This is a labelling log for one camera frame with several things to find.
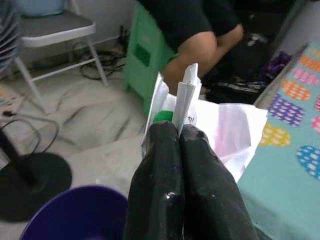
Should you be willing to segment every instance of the person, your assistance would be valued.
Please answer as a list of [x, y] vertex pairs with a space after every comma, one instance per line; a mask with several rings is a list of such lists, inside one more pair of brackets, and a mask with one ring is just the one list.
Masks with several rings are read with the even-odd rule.
[[[154, 17], [168, 45], [178, 53], [162, 75], [171, 94], [186, 68], [199, 64], [203, 76], [243, 37], [243, 27], [228, 0], [138, 0]], [[205, 94], [209, 89], [202, 88]]]

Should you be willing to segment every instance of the pink egg print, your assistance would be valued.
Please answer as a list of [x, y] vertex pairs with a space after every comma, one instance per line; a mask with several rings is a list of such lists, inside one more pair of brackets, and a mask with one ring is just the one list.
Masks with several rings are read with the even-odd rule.
[[320, 135], [320, 116], [315, 116], [312, 118], [312, 128]]
[[315, 110], [320, 111], [320, 95], [315, 100], [314, 108]]
[[295, 79], [305, 84], [310, 84], [310, 85], [319, 84], [319, 79], [316, 75], [298, 67], [293, 70], [293, 76]]
[[320, 149], [314, 146], [302, 146], [296, 158], [308, 174], [320, 181]]
[[306, 111], [294, 103], [283, 99], [281, 95], [278, 94], [270, 105], [269, 113], [281, 122], [297, 128], [304, 119]]

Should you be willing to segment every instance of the floor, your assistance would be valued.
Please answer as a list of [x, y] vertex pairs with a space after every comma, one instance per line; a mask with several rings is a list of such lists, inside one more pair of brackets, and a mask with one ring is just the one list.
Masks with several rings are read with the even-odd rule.
[[[67, 160], [73, 174], [72, 187], [107, 185], [127, 196], [131, 178], [141, 161], [140, 143], [146, 118], [142, 100], [133, 92], [124, 92], [123, 72], [115, 73], [109, 82], [110, 86], [105, 88], [99, 81], [82, 77], [78, 69], [38, 82], [51, 110], [48, 115], [41, 111], [19, 75], [0, 84], [25, 97], [19, 113], [59, 123], [59, 135], [48, 151]], [[41, 135], [40, 151], [50, 143], [55, 129], [50, 123], [27, 120]], [[21, 153], [34, 148], [35, 134], [23, 123], [12, 124], [5, 131]], [[5, 164], [0, 159], [0, 168]], [[0, 239], [19, 239], [26, 224], [0, 221]]]

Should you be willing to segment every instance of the green object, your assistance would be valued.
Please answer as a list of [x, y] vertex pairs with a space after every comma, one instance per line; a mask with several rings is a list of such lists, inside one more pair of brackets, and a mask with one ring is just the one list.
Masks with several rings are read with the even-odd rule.
[[146, 116], [158, 72], [176, 56], [153, 17], [137, 2], [125, 66], [125, 91], [133, 89], [142, 97]]
[[161, 121], [172, 121], [172, 118], [174, 116], [174, 112], [173, 111], [161, 111], [158, 112], [153, 119], [153, 123], [157, 123], [157, 122], [161, 122]]

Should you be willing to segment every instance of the chair leg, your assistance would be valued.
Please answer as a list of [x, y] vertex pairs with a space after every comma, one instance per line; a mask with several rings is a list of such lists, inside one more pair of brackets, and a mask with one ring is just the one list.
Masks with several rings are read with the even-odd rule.
[[15, 64], [18, 67], [18, 69], [20, 70], [24, 80], [26, 81], [26, 83], [29, 85], [29, 87], [31, 88], [33, 94], [35, 95], [40, 107], [42, 108], [42, 110], [48, 114], [48, 108], [46, 106], [46, 103], [44, 101], [44, 99], [42, 98], [42, 96], [40, 95], [40, 92], [38, 91], [38, 88], [36, 86], [36, 84], [33, 82], [33, 78], [31, 77], [26, 65], [24, 64], [24, 62], [17, 57], [15, 59]]
[[90, 48], [92, 56], [95, 59], [95, 64], [96, 64], [96, 67], [98, 68], [99, 74], [101, 76], [102, 83], [103, 83], [103, 85], [105, 87], [108, 87], [109, 83], [108, 83], [107, 77], [105, 75], [105, 71], [104, 71], [104, 69], [103, 69], [103, 67], [101, 65], [101, 62], [99, 60], [98, 54], [96, 52], [96, 49], [95, 49], [94, 45], [92, 44], [91, 38], [89, 36], [87, 37], [87, 44], [88, 44], [88, 46]]

